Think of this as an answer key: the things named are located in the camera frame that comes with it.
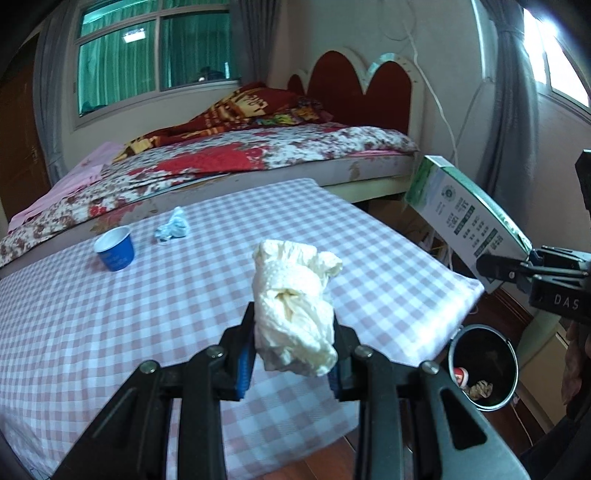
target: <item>blue paper cup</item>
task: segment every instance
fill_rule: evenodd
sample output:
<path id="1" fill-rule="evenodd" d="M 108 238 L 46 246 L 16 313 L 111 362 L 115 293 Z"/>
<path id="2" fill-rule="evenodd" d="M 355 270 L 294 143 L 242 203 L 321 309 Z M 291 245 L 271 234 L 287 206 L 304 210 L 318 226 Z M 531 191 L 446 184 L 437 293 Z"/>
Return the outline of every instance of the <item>blue paper cup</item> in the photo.
<path id="1" fill-rule="evenodd" d="M 95 242 L 95 253 L 112 272 L 127 267 L 135 256 L 131 229 L 119 226 L 101 235 Z"/>

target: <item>red floral bedsheet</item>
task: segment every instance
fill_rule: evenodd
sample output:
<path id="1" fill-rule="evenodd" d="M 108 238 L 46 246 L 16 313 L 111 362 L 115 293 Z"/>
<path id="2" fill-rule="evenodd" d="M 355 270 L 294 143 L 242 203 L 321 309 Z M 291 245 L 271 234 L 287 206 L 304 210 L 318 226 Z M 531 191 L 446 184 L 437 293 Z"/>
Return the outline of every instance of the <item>red floral bedsheet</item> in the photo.
<path id="1" fill-rule="evenodd" d="M 417 146 L 395 130 L 311 124 L 233 131 L 146 150 L 105 167 L 102 180 L 9 233 L 0 241 L 0 267 L 60 232 L 188 181 L 333 160 L 366 150 L 409 154 Z"/>

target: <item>white wall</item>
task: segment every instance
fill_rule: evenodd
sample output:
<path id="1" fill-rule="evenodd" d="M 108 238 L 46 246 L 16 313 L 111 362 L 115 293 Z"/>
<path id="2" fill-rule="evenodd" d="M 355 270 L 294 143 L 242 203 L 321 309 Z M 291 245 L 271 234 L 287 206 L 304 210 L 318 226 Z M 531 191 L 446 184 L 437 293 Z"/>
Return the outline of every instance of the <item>white wall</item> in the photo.
<path id="1" fill-rule="evenodd" d="M 543 95 L 538 96 L 540 142 L 525 234 L 542 244 L 591 251 L 591 223 L 574 164 L 591 148 L 591 125 Z"/>
<path id="2" fill-rule="evenodd" d="M 184 123 L 200 114 L 211 104 L 236 87 L 200 88 L 191 92 L 169 93 L 157 100 L 142 103 L 98 119 L 78 129 L 73 127 L 70 102 L 71 90 L 64 88 L 62 132 L 64 161 L 71 170 L 80 160 L 106 141 L 126 143 L 157 128 Z"/>
<path id="3" fill-rule="evenodd" d="M 416 26 L 413 36 L 418 63 L 425 71 L 447 120 L 457 136 L 473 98 L 483 81 L 479 24 L 471 0 L 413 0 Z M 399 53 L 409 59 L 413 50 L 405 38 L 401 18 L 409 28 L 413 13 L 404 0 L 298 0 L 288 4 L 290 62 L 310 70 L 327 50 L 348 47 L 370 65 L 383 53 Z M 485 16 L 482 34 L 495 35 Z M 487 39 L 486 48 L 493 44 Z M 488 139 L 494 85 L 485 83 L 475 101 L 459 145 L 460 168 L 475 176 Z M 423 139 L 425 153 L 452 156 L 452 142 L 433 97 L 426 93 Z"/>

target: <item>crumpled tissue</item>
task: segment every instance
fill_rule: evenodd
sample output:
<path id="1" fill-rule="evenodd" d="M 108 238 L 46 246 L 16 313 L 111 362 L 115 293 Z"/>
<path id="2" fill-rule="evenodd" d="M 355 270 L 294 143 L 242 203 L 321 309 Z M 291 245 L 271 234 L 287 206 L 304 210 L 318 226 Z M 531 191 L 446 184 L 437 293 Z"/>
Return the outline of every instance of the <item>crumpled tissue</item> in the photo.
<path id="1" fill-rule="evenodd" d="M 159 226 L 154 233 L 158 243 L 166 243 L 171 238 L 182 238 L 189 234 L 189 223 L 184 210 L 181 207 L 175 207 L 173 215 L 168 223 Z"/>
<path id="2" fill-rule="evenodd" d="M 325 293 L 343 268 L 331 252 L 295 242 L 265 240 L 253 258 L 255 347 L 265 370 L 326 375 L 337 361 L 333 306 Z"/>

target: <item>blue gripper pad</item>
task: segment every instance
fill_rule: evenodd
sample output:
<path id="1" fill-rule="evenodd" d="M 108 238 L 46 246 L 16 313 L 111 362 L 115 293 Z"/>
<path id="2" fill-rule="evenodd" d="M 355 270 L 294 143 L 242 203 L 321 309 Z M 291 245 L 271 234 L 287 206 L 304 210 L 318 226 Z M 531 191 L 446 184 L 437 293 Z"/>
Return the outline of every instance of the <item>blue gripper pad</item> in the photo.
<path id="1" fill-rule="evenodd" d="M 339 382 L 339 363 L 337 362 L 334 367 L 328 373 L 329 387 L 333 391 L 335 398 L 338 400 L 340 397 L 340 382 Z"/>
<path id="2" fill-rule="evenodd" d="M 238 369 L 236 372 L 236 394 L 243 399 L 246 391 L 251 387 L 252 370 L 256 358 L 254 328 L 250 332 L 250 338 L 238 358 Z"/>

